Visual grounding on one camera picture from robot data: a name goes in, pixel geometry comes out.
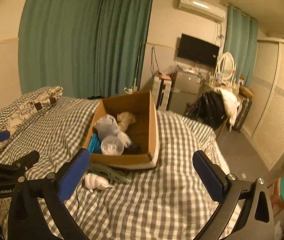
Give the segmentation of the large green curtain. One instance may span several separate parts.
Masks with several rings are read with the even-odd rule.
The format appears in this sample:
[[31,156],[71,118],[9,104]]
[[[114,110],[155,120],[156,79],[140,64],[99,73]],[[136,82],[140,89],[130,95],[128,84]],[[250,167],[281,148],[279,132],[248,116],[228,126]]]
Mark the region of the large green curtain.
[[74,98],[139,88],[153,0],[26,0],[21,91],[63,87]]

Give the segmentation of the green topped wooden stool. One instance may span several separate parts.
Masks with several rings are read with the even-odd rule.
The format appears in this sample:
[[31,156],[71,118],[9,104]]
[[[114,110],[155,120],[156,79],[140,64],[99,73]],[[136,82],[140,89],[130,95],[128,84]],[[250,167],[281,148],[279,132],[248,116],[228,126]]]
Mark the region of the green topped wooden stool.
[[271,200],[273,216],[276,216],[284,209],[284,178],[280,177],[268,187]]

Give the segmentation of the beige cloth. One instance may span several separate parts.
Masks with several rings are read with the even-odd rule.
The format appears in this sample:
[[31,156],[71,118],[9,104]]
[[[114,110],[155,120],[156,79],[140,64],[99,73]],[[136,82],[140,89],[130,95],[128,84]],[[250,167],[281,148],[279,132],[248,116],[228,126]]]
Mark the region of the beige cloth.
[[130,112],[122,112],[117,115],[117,124],[122,132],[126,132],[130,125],[135,124],[137,117]]

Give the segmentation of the large water bottle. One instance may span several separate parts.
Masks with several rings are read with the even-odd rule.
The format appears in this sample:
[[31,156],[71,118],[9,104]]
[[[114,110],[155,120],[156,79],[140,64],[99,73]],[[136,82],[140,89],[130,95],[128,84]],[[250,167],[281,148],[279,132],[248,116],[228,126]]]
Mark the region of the large water bottle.
[[134,88],[127,88],[127,87],[125,87],[124,88],[124,92],[126,94],[133,94],[135,92],[135,89]]

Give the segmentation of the white louvered wardrobe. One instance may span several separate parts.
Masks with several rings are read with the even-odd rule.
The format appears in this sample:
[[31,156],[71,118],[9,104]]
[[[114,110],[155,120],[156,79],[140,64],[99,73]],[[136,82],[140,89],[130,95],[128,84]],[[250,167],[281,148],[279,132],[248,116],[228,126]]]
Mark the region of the white louvered wardrobe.
[[284,38],[258,40],[243,133],[271,170],[284,159]]

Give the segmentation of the silver mini fridge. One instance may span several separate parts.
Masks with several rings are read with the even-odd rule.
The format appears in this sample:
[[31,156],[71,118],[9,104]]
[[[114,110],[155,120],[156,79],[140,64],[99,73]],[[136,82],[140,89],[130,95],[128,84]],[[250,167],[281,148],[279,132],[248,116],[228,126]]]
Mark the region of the silver mini fridge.
[[202,76],[177,70],[169,99],[169,111],[183,115],[187,103],[194,103],[202,82]]

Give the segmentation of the grey checkered duvet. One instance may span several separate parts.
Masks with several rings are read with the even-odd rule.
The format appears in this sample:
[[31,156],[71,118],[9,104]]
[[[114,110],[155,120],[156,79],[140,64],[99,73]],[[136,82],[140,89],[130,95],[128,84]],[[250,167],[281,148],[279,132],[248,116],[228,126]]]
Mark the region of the grey checkered duvet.
[[[28,179],[56,172],[84,145],[98,100],[62,96],[60,87],[22,95],[0,110],[0,163],[11,164],[35,150],[39,161]],[[202,150],[225,173],[224,159],[212,128],[179,114],[157,112],[159,159],[151,170],[121,171],[104,167],[105,190],[83,183],[66,208],[90,239],[193,239],[217,207],[192,165]]]

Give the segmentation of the floral patterned pillow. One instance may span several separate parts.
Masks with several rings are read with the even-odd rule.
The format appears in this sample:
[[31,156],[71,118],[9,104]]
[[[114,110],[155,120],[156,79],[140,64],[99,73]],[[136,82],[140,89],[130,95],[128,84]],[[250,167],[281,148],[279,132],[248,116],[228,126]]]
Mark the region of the floral patterned pillow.
[[22,95],[0,109],[0,132],[8,131],[10,138],[0,142],[0,155],[21,134],[22,128],[43,115],[63,95],[63,87],[43,87]]

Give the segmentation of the grey green cloth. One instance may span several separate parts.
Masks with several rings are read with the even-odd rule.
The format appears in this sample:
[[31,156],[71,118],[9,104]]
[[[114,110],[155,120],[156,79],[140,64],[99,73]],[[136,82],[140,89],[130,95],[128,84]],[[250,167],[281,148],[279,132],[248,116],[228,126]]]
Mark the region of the grey green cloth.
[[124,173],[121,170],[113,169],[109,166],[102,164],[92,163],[89,165],[89,171],[106,178],[112,183],[124,183],[129,184],[131,182],[131,175]]

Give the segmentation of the clear plastic bag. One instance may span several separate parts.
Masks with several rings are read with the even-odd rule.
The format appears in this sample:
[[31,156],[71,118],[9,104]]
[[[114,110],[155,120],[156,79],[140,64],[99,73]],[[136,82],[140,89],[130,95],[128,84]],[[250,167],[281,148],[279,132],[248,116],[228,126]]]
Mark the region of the clear plastic bag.
[[116,119],[109,114],[101,117],[94,124],[97,136],[101,142],[101,152],[107,156],[122,155],[125,148],[132,144],[129,136],[120,129]]

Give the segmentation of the brown cardboard box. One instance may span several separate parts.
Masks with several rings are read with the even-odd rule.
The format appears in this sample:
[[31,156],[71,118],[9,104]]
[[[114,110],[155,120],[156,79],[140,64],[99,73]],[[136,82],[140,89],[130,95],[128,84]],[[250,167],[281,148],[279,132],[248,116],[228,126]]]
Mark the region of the brown cardboard box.
[[157,110],[150,90],[99,100],[82,147],[87,148],[89,146],[92,135],[97,132],[94,124],[100,118],[103,118],[106,114],[116,118],[122,112],[130,112],[137,117],[136,123],[129,125],[126,130],[126,134],[137,148],[124,150],[124,153],[119,156],[92,153],[91,162],[126,170],[155,168],[159,157],[159,132]]

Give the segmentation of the white oval vanity mirror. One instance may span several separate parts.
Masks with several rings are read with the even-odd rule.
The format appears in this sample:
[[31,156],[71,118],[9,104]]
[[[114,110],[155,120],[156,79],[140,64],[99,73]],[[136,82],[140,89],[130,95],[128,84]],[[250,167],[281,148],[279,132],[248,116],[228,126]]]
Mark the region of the white oval vanity mirror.
[[235,74],[235,60],[230,52],[226,52],[217,61],[214,80],[218,84],[232,86],[235,83]]

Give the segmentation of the white socks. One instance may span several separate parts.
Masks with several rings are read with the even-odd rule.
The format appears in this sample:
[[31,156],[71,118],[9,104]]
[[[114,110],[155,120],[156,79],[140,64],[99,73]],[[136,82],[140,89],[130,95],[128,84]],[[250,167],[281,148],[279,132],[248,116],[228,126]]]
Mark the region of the white socks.
[[94,173],[84,175],[84,185],[90,192],[95,189],[105,190],[114,187],[106,178]]

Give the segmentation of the white suitcase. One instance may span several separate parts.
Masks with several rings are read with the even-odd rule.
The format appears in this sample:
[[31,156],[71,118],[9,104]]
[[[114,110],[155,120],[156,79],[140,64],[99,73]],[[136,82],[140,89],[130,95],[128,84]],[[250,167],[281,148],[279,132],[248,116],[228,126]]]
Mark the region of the white suitcase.
[[152,96],[157,110],[166,111],[171,92],[172,80],[167,75],[154,76]]

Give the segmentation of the blue sequin pouch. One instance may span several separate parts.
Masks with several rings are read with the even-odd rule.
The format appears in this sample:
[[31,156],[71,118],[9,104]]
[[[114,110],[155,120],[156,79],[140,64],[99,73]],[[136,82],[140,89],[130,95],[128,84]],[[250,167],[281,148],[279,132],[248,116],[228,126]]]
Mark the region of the blue sequin pouch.
[[98,135],[96,133],[92,134],[87,150],[89,153],[102,153],[101,142],[99,141]]

